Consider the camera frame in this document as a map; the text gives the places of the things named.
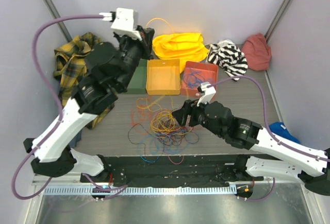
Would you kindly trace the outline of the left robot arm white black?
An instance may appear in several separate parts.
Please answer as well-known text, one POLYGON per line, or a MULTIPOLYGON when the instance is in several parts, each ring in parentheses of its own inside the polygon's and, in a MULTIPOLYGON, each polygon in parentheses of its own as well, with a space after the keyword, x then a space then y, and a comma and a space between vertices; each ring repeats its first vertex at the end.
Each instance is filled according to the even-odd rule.
POLYGON ((36 139, 26 139, 27 152, 34 155, 31 167, 35 174, 56 178, 70 172, 88 174, 105 182, 111 169, 105 157, 90 156, 69 146, 84 126, 107 114, 128 85, 140 63, 151 58, 152 28, 137 27, 141 39, 114 33, 119 42, 97 41, 87 52, 86 74, 76 83, 59 116, 36 139))

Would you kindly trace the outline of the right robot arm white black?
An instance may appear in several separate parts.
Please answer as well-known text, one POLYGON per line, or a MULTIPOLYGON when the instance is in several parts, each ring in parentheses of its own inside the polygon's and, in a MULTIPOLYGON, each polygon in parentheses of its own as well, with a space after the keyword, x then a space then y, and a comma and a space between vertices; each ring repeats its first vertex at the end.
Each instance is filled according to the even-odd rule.
POLYGON ((233 167, 238 180, 247 177, 273 177, 294 180, 311 192, 329 196, 329 150, 305 147, 275 135, 251 120, 233 116, 221 103, 200 104, 186 100, 172 112, 179 125, 201 125, 229 145, 272 156, 272 159, 249 157, 233 167))

